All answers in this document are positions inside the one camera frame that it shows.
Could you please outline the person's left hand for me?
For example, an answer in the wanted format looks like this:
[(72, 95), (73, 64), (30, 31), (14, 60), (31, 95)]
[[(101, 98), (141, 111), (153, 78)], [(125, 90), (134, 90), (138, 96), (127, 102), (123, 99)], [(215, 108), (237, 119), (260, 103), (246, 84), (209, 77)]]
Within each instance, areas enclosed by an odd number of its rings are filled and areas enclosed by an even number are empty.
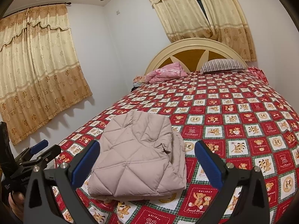
[(25, 197), (20, 192), (13, 192), (9, 194), (9, 205), (15, 216), (23, 220), (24, 216), (24, 202)]

